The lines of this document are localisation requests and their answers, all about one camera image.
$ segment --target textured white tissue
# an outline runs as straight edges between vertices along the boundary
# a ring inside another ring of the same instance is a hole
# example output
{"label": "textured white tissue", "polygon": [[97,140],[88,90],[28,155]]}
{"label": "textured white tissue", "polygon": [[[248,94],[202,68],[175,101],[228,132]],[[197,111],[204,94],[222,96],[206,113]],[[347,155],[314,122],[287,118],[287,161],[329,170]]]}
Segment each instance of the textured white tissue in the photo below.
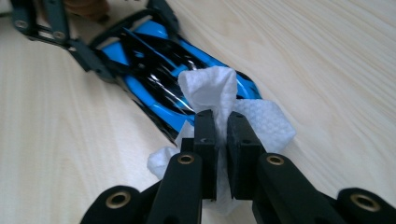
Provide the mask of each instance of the textured white tissue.
{"label": "textured white tissue", "polygon": [[[227,119],[234,110],[244,114],[253,130],[261,139],[267,151],[279,152],[295,135],[295,131],[273,102],[263,100],[236,100],[236,73],[227,67],[211,67],[186,71],[179,76],[179,85],[196,112],[211,109],[214,114],[219,137],[218,198],[215,202],[204,202],[204,207],[211,208],[223,215],[229,214],[237,205],[231,199],[227,177],[225,156],[225,139]],[[177,137],[180,148],[181,138],[193,137],[193,127],[188,122]],[[179,149],[162,148],[148,158],[148,168],[160,179],[163,178],[166,165]]]}

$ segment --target crumpled tissue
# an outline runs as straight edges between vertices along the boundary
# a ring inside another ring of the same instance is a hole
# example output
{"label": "crumpled tissue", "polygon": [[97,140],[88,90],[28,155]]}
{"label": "crumpled tissue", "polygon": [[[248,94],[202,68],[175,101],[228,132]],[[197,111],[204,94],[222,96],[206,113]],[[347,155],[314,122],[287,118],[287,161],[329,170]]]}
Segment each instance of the crumpled tissue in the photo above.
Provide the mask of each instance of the crumpled tissue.
{"label": "crumpled tissue", "polygon": [[[236,100],[236,73],[232,68],[214,66],[184,71],[178,83],[195,112],[211,109],[219,137],[218,198],[205,200],[204,207],[228,215],[239,204],[231,198],[227,177],[227,119],[232,111],[247,117],[267,152],[280,152],[295,135],[295,131],[280,108],[266,100]],[[181,139],[193,137],[193,127],[186,122],[176,139],[177,147],[164,147],[148,157],[148,169],[162,179],[170,158],[180,151]]]}

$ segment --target paper towel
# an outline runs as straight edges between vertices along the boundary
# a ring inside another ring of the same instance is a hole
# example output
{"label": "paper towel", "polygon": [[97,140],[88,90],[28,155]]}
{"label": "paper towel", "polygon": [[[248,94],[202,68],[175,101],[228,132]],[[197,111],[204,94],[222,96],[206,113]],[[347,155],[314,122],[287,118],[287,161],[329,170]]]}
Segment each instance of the paper towel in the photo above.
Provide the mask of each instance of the paper towel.
{"label": "paper towel", "polygon": [[[227,119],[234,110],[247,117],[253,130],[268,152],[279,152],[295,135],[295,131],[273,102],[264,100],[236,100],[236,73],[228,67],[210,67],[185,71],[178,82],[186,99],[196,112],[213,111],[219,137],[218,198],[215,202],[205,201],[204,207],[214,209],[223,215],[229,214],[237,205],[232,200],[227,177],[226,134]],[[159,179],[163,178],[166,164],[179,152],[181,138],[193,137],[193,127],[186,122],[177,137],[178,149],[162,148],[148,158],[148,168]]]}

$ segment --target white tissue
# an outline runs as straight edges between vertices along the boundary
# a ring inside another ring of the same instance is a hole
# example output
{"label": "white tissue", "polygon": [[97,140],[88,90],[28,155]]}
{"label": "white tissue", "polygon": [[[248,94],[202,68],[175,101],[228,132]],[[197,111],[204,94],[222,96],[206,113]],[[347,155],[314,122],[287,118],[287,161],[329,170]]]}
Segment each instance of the white tissue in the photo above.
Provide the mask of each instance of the white tissue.
{"label": "white tissue", "polygon": [[[210,67],[185,71],[178,82],[184,96],[196,112],[213,111],[219,137],[218,198],[215,202],[206,201],[204,207],[227,215],[239,204],[232,200],[227,177],[225,140],[227,119],[234,110],[247,117],[259,139],[268,152],[279,152],[295,135],[295,131],[273,102],[264,100],[236,100],[236,73],[228,67]],[[178,149],[162,148],[148,158],[148,168],[159,179],[163,178],[170,158],[179,152],[181,138],[193,137],[193,127],[186,122],[177,137]]]}

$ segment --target wooden table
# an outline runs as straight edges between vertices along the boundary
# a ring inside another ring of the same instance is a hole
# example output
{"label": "wooden table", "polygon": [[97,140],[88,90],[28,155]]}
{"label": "wooden table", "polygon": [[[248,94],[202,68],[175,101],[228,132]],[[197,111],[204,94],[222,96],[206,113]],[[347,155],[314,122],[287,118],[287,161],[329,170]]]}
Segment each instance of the wooden table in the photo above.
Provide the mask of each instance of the wooden table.
{"label": "wooden table", "polygon": [[[368,189],[396,206],[393,1],[169,0],[182,34],[248,74],[297,131],[283,151],[320,191]],[[116,21],[143,2],[113,1]],[[86,39],[100,25],[73,19]],[[79,223],[105,189],[157,181],[172,146],[116,85],[0,18],[0,223]],[[250,203],[203,223],[254,223]]]}

